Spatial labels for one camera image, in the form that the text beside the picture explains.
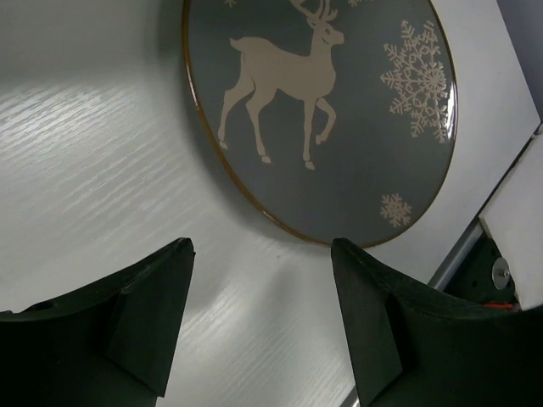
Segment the grey deer plate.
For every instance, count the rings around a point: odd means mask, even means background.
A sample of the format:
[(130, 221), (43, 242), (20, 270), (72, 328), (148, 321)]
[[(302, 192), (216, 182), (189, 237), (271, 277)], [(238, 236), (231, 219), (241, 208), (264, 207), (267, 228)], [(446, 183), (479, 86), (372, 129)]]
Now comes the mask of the grey deer plate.
[(433, 1), (187, 1), (194, 107), (242, 194), (310, 243), (410, 231), (451, 167), (458, 91)]

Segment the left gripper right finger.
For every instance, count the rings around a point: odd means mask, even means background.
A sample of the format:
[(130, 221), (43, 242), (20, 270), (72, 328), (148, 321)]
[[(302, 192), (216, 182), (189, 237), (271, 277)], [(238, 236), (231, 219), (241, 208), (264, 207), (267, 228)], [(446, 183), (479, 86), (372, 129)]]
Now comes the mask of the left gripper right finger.
[(361, 405), (541, 405), (541, 307), (455, 298), (345, 238), (331, 257)]

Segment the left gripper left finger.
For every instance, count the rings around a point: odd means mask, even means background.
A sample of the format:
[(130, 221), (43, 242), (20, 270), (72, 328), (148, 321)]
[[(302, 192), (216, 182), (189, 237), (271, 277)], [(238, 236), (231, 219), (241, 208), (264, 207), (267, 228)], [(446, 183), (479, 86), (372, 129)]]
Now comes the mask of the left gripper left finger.
[(164, 397), (194, 260), (192, 240), (178, 238), (70, 293), (2, 312), (2, 397)]

